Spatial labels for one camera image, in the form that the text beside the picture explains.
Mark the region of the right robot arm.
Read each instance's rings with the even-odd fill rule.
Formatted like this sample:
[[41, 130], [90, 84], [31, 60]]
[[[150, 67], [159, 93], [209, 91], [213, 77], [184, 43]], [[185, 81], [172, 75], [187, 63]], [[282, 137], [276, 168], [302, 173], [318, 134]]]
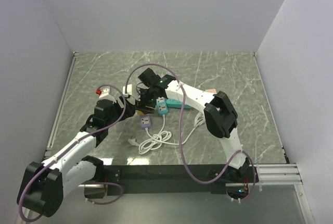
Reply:
[[247, 175], [250, 162], [242, 153], [237, 129], [238, 114], [226, 93], [202, 91], [169, 74], [160, 77], [151, 68], [147, 68], [138, 78], [147, 87], [140, 95], [142, 102], [164, 97], [185, 102], [203, 113], [208, 131], [221, 140], [226, 158], [230, 160], [230, 179], [239, 182]]

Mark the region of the purple power strip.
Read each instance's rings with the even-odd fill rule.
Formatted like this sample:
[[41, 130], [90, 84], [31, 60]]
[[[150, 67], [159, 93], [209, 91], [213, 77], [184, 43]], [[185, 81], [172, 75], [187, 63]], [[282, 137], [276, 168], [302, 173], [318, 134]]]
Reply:
[[139, 118], [140, 118], [140, 126], [142, 129], [151, 128], [151, 120], [149, 115], [139, 115]]

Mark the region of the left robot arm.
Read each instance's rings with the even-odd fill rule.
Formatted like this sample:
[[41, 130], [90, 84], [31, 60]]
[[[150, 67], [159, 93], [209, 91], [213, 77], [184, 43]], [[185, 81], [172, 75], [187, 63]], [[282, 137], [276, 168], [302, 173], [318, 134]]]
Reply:
[[72, 141], [50, 158], [30, 163], [17, 196], [21, 219], [33, 222], [24, 215], [24, 208], [38, 213], [39, 217], [51, 217], [64, 197], [86, 181], [118, 187], [122, 196], [121, 185], [106, 181], [103, 161], [88, 153], [106, 138], [111, 127], [132, 117], [136, 105], [137, 100], [130, 95], [120, 96], [118, 100], [100, 98]]

